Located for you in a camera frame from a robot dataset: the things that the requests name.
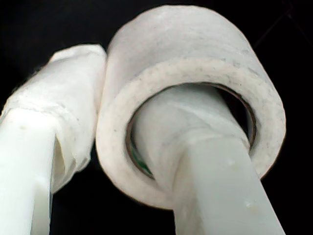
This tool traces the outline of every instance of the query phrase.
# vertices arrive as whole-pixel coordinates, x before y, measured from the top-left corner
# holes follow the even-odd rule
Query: plastic rod
[[[284,235],[240,139],[186,148],[173,184],[178,235]]]
[[[0,123],[0,234],[48,235],[55,132],[49,117],[11,110]]]

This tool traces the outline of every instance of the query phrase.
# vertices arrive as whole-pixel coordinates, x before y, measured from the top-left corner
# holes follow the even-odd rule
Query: white tape roll
[[[250,105],[257,132],[249,154],[259,177],[275,162],[285,136],[285,112],[245,36],[212,10],[162,6],[123,26],[108,49],[97,151],[107,175],[130,197],[172,208],[172,199],[131,161],[126,131],[148,98],[173,85],[199,82],[226,86]]]
[[[105,62],[106,54],[99,45],[79,45],[58,51],[4,106],[0,122],[10,110],[17,108],[55,118],[59,147],[54,153],[52,193],[90,160]]]

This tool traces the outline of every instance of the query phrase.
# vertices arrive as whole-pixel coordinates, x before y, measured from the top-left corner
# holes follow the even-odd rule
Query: tape roll
[[[142,13],[119,29],[109,45],[96,145],[112,182],[153,207],[171,209],[172,199],[133,164],[125,144],[127,128],[147,99],[184,83],[227,87],[249,104],[256,127],[249,154],[259,177],[273,165],[284,140],[282,101],[236,26],[196,6]]]

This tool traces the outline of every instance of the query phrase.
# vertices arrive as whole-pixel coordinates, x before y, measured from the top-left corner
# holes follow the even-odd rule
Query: white fabric
[[[56,119],[52,193],[90,160],[105,79],[106,54],[99,45],[79,45],[56,52],[38,73],[7,100],[2,115],[15,108]]]

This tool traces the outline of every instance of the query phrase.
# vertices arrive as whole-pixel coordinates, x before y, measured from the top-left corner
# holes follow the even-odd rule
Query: black background
[[[248,38],[286,109],[287,137],[277,163],[262,180],[286,234],[308,226],[302,175],[311,157],[310,81],[312,5],[301,1],[23,0],[0,6],[0,107],[54,51],[80,43],[107,48],[114,33],[162,4],[212,8]],[[88,167],[53,197],[51,235],[175,234],[170,211],[143,206],[116,189],[101,170],[95,148]]]

